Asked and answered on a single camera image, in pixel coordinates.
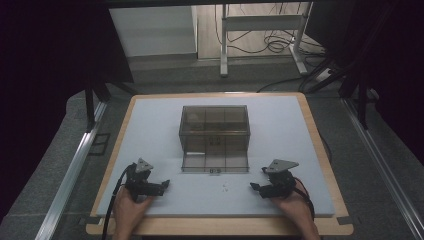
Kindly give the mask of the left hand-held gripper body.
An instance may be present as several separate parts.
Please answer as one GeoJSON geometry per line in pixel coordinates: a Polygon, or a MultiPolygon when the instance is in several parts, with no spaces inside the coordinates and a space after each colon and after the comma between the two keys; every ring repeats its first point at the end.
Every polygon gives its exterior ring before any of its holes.
{"type": "Polygon", "coordinates": [[[141,202],[142,196],[153,195],[154,187],[147,181],[152,169],[153,166],[142,158],[128,167],[125,188],[134,202],[141,202]]]}

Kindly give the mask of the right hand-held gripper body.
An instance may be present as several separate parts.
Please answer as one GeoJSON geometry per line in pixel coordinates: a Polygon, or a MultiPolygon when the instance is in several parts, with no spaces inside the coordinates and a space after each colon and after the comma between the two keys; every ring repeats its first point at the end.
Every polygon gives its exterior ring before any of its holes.
{"type": "Polygon", "coordinates": [[[268,175],[270,185],[262,186],[271,189],[271,197],[288,197],[295,189],[295,179],[290,172],[291,168],[297,167],[297,162],[274,159],[268,167],[262,171],[268,175]]]}

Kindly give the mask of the person's right hand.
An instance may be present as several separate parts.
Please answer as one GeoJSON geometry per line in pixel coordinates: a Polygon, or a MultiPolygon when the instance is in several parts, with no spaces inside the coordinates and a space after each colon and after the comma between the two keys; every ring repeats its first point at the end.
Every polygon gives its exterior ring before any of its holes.
{"type": "Polygon", "coordinates": [[[315,223],[312,218],[311,210],[303,198],[303,195],[306,194],[306,190],[299,181],[296,181],[295,187],[300,193],[293,191],[286,198],[271,198],[271,202],[276,205],[299,230],[314,230],[315,223]]]}

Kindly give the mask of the person's left hand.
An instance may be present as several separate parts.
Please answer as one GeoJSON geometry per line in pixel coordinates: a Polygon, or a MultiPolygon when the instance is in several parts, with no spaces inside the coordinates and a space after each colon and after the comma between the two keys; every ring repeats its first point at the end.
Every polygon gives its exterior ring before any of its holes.
{"type": "Polygon", "coordinates": [[[154,197],[148,196],[141,203],[133,201],[128,189],[122,187],[115,199],[113,214],[116,228],[132,231],[142,220],[154,197]]]}

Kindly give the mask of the white foam mat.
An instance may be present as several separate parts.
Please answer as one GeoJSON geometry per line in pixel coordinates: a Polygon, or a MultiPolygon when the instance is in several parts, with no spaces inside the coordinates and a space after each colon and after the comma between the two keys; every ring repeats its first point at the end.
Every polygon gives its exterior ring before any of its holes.
{"type": "Polygon", "coordinates": [[[250,184],[265,185],[262,168],[274,159],[297,162],[292,173],[306,185],[319,217],[335,213],[318,156],[296,95],[196,98],[136,98],[116,144],[118,154],[96,214],[106,213],[111,194],[124,169],[138,159],[154,166],[149,180],[170,182],[163,196],[148,210],[150,216],[247,217],[272,216],[280,211],[260,197],[250,184]],[[189,105],[245,105],[250,120],[246,173],[184,173],[179,139],[182,109],[189,105]]]}

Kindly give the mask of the smoky transparent plastic storage box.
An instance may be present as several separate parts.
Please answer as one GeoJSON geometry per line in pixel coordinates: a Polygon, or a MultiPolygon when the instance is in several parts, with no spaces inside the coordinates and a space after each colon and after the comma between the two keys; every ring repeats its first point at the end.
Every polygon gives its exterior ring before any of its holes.
{"type": "Polygon", "coordinates": [[[246,105],[184,106],[179,127],[182,171],[248,172],[250,135],[246,105]]]}

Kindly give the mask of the black tripod stand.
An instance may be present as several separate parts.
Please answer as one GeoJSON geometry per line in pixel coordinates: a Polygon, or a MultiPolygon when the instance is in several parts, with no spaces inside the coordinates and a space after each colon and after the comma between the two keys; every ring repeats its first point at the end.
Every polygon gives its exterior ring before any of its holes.
{"type": "Polygon", "coordinates": [[[360,73],[362,63],[360,60],[353,60],[347,66],[337,70],[335,73],[325,78],[321,82],[307,88],[306,85],[315,80],[324,70],[331,66],[333,60],[330,58],[325,58],[321,63],[318,64],[310,73],[303,77],[303,81],[299,86],[298,91],[305,94],[315,93],[322,88],[330,85],[336,80],[340,80],[344,78],[341,87],[338,90],[338,94],[341,98],[350,98],[355,90],[358,90],[357,93],[357,104],[356,113],[357,120],[361,124],[361,126],[367,130],[367,122],[366,122],[366,106],[367,106],[367,85],[365,83],[365,79],[360,73]]]}
{"type": "MultiPolygon", "coordinates": [[[[135,88],[132,88],[123,82],[112,81],[111,84],[132,96],[140,94],[140,92],[135,88]]],[[[87,80],[84,93],[87,116],[86,132],[89,133],[94,129],[96,123],[93,95],[96,95],[101,103],[107,103],[111,98],[111,93],[104,80],[87,80]]]]}

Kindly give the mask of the white power strip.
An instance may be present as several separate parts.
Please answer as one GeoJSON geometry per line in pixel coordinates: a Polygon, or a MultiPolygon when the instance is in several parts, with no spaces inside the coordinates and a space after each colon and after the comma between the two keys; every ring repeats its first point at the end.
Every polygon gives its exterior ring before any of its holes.
{"type": "Polygon", "coordinates": [[[327,78],[329,78],[332,74],[333,74],[333,71],[330,68],[326,68],[316,77],[316,81],[322,82],[326,80],[327,78]]]}

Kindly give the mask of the dark curtain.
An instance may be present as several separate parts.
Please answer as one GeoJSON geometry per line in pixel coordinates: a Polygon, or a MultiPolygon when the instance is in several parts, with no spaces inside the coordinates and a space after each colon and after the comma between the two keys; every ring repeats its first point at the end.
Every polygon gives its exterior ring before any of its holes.
{"type": "Polygon", "coordinates": [[[106,0],[0,0],[0,221],[87,86],[132,79],[106,0]]]}
{"type": "Polygon", "coordinates": [[[340,68],[356,62],[339,90],[360,82],[376,109],[424,165],[424,0],[318,0],[306,34],[340,68]]]}

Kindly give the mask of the white cabinet panel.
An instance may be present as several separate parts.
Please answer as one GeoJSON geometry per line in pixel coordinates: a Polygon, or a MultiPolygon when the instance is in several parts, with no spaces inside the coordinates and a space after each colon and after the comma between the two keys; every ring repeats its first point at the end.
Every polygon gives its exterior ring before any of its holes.
{"type": "Polygon", "coordinates": [[[195,54],[195,6],[109,10],[127,57],[195,54]]]}

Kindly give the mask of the black floor frame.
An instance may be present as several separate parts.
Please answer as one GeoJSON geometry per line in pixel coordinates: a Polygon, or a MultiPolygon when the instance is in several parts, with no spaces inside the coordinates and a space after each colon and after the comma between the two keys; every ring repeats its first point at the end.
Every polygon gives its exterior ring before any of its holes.
{"type": "Polygon", "coordinates": [[[97,134],[90,147],[89,156],[103,156],[107,150],[110,133],[97,134]]]}

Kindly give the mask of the aluminium rail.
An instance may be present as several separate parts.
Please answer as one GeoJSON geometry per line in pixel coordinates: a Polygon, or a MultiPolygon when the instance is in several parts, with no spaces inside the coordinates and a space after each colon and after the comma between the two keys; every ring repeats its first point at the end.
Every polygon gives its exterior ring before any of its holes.
{"type": "Polygon", "coordinates": [[[385,183],[392,199],[404,218],[415,240],[424,240],[424,220],[419,215],[410,197],[402,189],[393,171],[390,169],[378,145],[374,141],[371,133],[363,126],[357,118],[357,111],[354,104],[346,99],[341,103],[345,106],[349,118],[358,132],[361,141],[365,145],[371,159],[376,166],[383,182],[385,183]]]}
{"type": "Polygon", "coordinates": [[[100,122],[107,106],[107,103],[99,102],[95,108],[93,128],[89,132],[83,134],[66,174],[64,175],[64,178],[34,240],[52,239],[68,199],[71,196],[73,188],[85,163],[94,138],[98,132],[100,122]]]}

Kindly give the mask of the white metal desk frame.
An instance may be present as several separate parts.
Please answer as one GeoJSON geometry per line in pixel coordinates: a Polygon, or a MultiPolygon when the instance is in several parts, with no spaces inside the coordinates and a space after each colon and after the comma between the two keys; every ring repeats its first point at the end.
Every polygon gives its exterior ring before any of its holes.
{"type": "Polygon", "coordinates": [[[288,48],[297,66],[300,75],[306,75],[307,69],[300,57],[299,46],[306,28],[309,13],[312,7],[311,2],[307,2],[303,11],[293,15],[247,15],[229,16],[228,7],[222,5],[221,15],[221,49],[220,49],[220,75],[228,76],[228,45],[227,33],[235,31],[293,31],[295,36],[289,42],[288,48]]]}

